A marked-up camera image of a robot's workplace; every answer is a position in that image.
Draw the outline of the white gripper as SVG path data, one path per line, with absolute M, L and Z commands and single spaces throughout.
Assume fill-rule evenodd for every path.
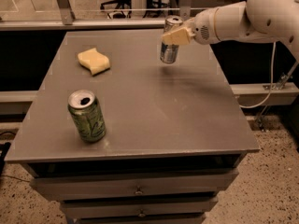
M 166 45 L 180 46 L 188 45 L 194 37 L 202 45 L 219 43 L 215 25 L 218 10 L 214 7 L 198 13 L 194 18 L 183 22 L 182 26 L 164 33 L 162 41 Z

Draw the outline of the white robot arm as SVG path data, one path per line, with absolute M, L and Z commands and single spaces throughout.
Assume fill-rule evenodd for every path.
M 166 45 L 192 40 L 202 45 L 279 41 L 299 61 L 299 0 L 245 0 L 209 8 L 162 36 Z

